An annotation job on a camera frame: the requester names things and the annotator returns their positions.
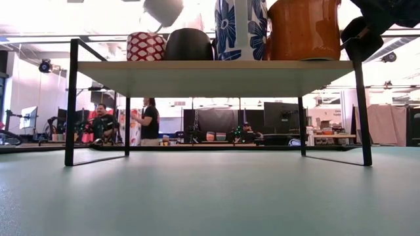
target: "monitor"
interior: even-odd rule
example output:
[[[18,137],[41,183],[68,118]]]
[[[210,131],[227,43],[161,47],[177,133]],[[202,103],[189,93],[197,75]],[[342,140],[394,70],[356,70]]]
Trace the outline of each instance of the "monitor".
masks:
[[[35,128],[37,122],[38,107],[30,107],[22,109],[19,128]]]
[[[276,129],[277,134],[290,134],[291,130],[299,130],[298,104],[281,102],[264,103],[264,125]]]

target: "shelving unit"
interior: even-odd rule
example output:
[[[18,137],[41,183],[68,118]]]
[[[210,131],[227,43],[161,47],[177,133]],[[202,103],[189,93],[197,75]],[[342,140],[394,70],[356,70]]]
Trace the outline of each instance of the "shelving unit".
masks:
[[[82,46],[101,62],[79,62],[78,48]],[[347,61],[158,61],[158,62],[107,62],[105,58],[80,39],[72,39],[70,49],[70,77],[68,89],[68,117],[66,133],[66,166],[82,165],[120,157],[112,157],[74,163],[74,120],[77,72],[115,90],[126,97],[126,110],[130,110],[130,98],[136,97],[297,97],[301,153],[306,155],[306,127],[303,116],[302,96],[348,74],[356,73],[356,84],[360,108],[363,137],[368,132],[366,97],[364,94],[362,63]],[[129,127],[129,113],[126,127]],[[369,138],[362,142],[364,163],[371,165]],[[129,142],[125,144],[125,155],[129,156]]]

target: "teal table surface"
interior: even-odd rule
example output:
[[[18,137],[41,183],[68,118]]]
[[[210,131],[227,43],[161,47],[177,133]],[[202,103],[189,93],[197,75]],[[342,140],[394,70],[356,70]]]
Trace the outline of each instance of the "teal table surface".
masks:
[[[0,235],[420,235],[419,150],[0,155]]]

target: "shelf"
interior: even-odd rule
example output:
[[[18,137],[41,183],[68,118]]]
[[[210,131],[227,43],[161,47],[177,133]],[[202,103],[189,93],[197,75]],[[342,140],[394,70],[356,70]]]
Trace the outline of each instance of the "shelf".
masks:
[[[314,138],[356,138],[355,134],[314,134]]]
[[[299,97],[353,70],[348,61],[79,62],[79,72],[131,98]]]

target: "shelf leg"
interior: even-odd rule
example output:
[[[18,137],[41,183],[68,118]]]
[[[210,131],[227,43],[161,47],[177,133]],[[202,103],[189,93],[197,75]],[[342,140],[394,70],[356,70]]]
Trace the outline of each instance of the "shelf leg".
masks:
[[[67,121],[66,121],[66,150],[64,154],[64,164],[72,167],[74,163],[74,123],[76,120],[76,84],[77,84],[77,65],[79,56],[79,43],[77,39],[70,41],[70,74],[68,85],[67,101]]]
[[[129,97],[125,98],[125,145],[124,145],[124,154],[126,157],[130,156],[130,101]]]
[[[302,157],[306,157],[306,122],[305,115],[303,112],[303,99],[302,97],[297,98],[297,103],[299,106],[299,132],[301,136],[301,154]]]
[[[366,106],[365,86],[363,82],[362,62],[353,60],[354,74],[356,76],[356,92],[359,106],[360,131],[362,133],[362,151],[364,166],[372,165],[372,152],[369,135],[368,109]]]

